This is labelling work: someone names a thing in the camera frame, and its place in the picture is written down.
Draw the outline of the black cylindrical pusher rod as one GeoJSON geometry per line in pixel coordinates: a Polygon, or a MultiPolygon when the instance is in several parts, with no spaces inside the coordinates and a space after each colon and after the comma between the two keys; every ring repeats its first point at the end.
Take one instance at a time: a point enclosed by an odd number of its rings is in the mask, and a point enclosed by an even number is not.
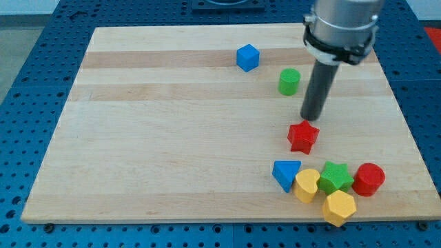
{"type": "Polygon", "coordinates": [[[315,121],[320,117],[338,67],[315,61],[300,111],[303,119],[315,121]]]}

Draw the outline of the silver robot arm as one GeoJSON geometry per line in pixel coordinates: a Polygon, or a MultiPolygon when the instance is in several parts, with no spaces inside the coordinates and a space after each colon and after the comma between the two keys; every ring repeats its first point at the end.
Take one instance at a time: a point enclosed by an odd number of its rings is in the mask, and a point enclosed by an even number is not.
{"type": "Polygon", "coordinates": [[[315,58],[300,111],[320,117],[341,63],[360,64],[372,51],[383,0],[317,0],[304,16],[303,42],[315,58]]]}

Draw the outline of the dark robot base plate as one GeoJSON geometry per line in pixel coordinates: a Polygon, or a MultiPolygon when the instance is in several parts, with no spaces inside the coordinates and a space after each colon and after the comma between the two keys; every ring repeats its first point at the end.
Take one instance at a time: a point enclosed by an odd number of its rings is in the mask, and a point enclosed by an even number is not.
{"type": "Polygon", "coordinates": [[[265,10],[261,0],[190,0],[193,12],[265,10]]]}

